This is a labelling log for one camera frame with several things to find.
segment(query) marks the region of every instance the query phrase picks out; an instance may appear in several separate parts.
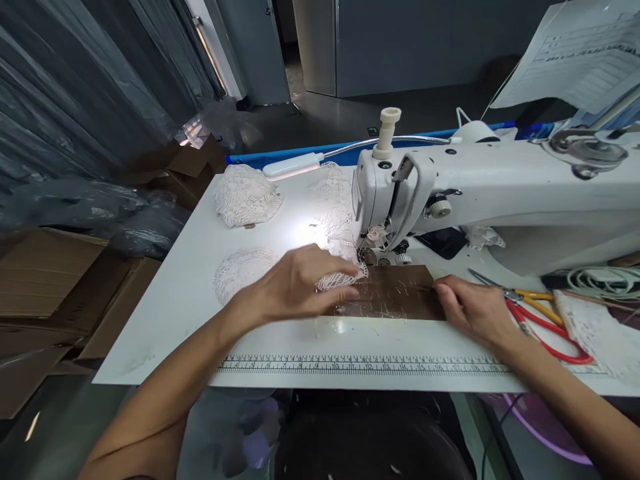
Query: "scissors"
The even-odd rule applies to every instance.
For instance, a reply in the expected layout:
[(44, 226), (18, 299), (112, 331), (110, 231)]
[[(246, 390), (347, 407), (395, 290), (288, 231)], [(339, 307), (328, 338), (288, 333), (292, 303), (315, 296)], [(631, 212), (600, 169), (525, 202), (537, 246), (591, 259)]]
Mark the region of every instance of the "scissors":
[[(505, 303), (507, 304), (507, 308), (509, 309), (511, 314), (514, 316), (516, 322), (518, 322), (518, 326), (520, 326), (520, 330), (522, 330), (526, 335), (538, 340), (538, 342), (540, 342), (540, 344), (542, 344), (542, 346), (546, 348), (546, 350), (550, 354), (552, 354), (554, 357), (562, 361), (565, 361), (567, 363), (573, 363), (575, 365), (586, 365), (593, 361), (593, 358), (584, 350), (582, 350), (580, 345), (578, 345), (576, 342), (571, 340), (571, 338), (569, 338), (569, 334), (567, 333), (567, 331), (559, 326), (559, 325), (564, 325), (564, 323), (562, 322), (562, 318), (560, 318), (560, 316), (558, 316), (554, 311), (546, 308), (544, 305), (533, 300), (533, 299), (537, 299), (537, 300), (551, 301), (553, 300), (552, 294), (508, 289), (494, 282), (493, 280), (485, 277), (484, 275), (476, 272), (475, 270), (472, 270), (472, 269), (467, 269), (467, 270), (469, 270), (469, 272), (478, 280), (480, 280), (482, 283), (486, 285), (493, 285), (495, 287), (502, 288), (502, 291), (504, 292)], [(547, 318), (552, 320), (553, 323), (549, 323), (546, 320), (542, 320), (541, 318), (536, 317), (534, 314), (532, 314), (532, 312), (530, 312), (529, 310), (524, 308), (522, 305), (520, 305), (518, 303), (520, 301), (523, 301), (527, 305), (532, 306), (533, 308), (538, 310), (538, 312), (544, 314)], [(572, 343), (573, 346), (578, 349), (578, 352), (579, 352), (578, 356), (570, 357), (562, 352), (558, 352), (558, 350), (552, 348), (550, 345), (543, 342), (542, 339), (538, 337), (538, 335), (536, 335), (536, 333), (532, 330), (532, 328), (527, 324), (527, 319), (531, 320), (537, 325), (540, 325), (543, 328), (546, 328), (549, 331), (554, 332), (559, 337), (562, 337), (568, 342)]]

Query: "white fabric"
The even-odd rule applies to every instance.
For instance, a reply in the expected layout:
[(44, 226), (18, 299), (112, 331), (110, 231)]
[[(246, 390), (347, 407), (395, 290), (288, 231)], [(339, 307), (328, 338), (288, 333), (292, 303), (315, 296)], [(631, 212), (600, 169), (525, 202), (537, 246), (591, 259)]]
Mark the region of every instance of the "white fabric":
[(470, 248), (474, 250), (482, 250), (483, 247), (497, 245), (504, 248), (507, 246), (502, 237), (491, 227), (481, 227), (474, 225), (467, 230), (467, 240), (469, 240)]
[(607, 307), (554, 290), (569, 336), (612, 377), (640, 385), (640, 332), (621, 325)]
[(387, 241), (387, 231), (381, 225), (371, 227), (367, 232), (367, 241), (375, 247), (382, 248)]
[(213, 277), (213, 289), (221, 305), (226, 305), (240, 289), (264, 276), (278, 262), (271, 249), (242, 248), (227, 255)]
[(270, 220), (280, 208), (277, 186), (260, 170), (229, 165), (215, 192), (216, 210), (230, 227)]
[(329, 290), (342, 285), (351, 285), (362, 277), (369, 276), (369, 270), (364, 262), (358, 259), (355, 248), (355, 234), (352, 229), (353, 208), (351, 206), (351, 185), (346, 174), (334, 162), (322, 164), (320, 170), (326, 172), (324, 178), (309, 187), (312, 200), (322, 206), (323, 213), (318, 215), (318, 229), (326, 238), (326, 245), (321, 248), (329, 250), (356, 264), (359, 272), (355, 277), (344, 273), (327, 275), (318, 282), (320, 290)]

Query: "person's left hand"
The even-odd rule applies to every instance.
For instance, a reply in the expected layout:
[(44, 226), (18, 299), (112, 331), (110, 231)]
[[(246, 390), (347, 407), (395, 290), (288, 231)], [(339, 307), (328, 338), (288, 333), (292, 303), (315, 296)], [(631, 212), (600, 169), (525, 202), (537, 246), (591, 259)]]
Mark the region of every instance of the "person's left hand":
[(249, 304), (259, 325), (273, 320), (315, 317), (340, 302), (358, 297), (355, 287), (317, 291), (315, 284), (322, 277), (338, 272), (356, 276), (358, 267), (316, 244), (306, 245), (286, 252), (264, 277), (240, 290), (231, 302)]

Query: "ruler markings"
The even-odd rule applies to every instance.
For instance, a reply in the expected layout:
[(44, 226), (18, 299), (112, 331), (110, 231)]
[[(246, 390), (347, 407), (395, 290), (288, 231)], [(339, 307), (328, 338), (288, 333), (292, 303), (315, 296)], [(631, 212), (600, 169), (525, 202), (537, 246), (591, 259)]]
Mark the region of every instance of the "ruler markings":
[[(606, 375), (594, 365), (567, 365), (582, 375)], [(508, 377), (512, 372), (494, 357), (430, 355), (281, 355), (232, 354), (219, 373), (304, 375), (392, 375), (422, 377)]]

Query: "yellow-handled pliers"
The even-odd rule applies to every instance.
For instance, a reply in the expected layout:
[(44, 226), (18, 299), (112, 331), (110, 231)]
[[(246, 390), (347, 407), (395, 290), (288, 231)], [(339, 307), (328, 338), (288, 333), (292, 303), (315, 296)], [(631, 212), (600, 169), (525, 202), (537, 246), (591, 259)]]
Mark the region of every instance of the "yellow-handled pliers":
[(476, 272), (475, 270), (472, 270), (472, 269), (468, 269), (468, 270), (474, 277), (478, 278), (485, 284), (494, 285), (496, 287), (502, 288), (502, 290), (504, 290), (505, 292), (506, 298), (513, 301), (520, 300), (526, 303), (527, 305), (529, 305), (530, 307), (538, 310), (538, 312), (542, 313), (544, 316), (546, 316), (546, 318), (554, 322), (558, 327), (562, 327), (562, 328), (565, 327), (565, 323), (562, 321), (562, 318), (560, 317), (560, 315), (558, 315), (556, 312), (554, 312), (550, 308), (545, 307), (541, 303), (536, 302), (536, 300), (553, 301), (552, 294), (544, 293), (544, 292), (532, 292), (527, 290), (508, 289), (506, 287), (503, 287), (502, 285), (497, 284), (493, 280), (486, 278), (484, 275)]

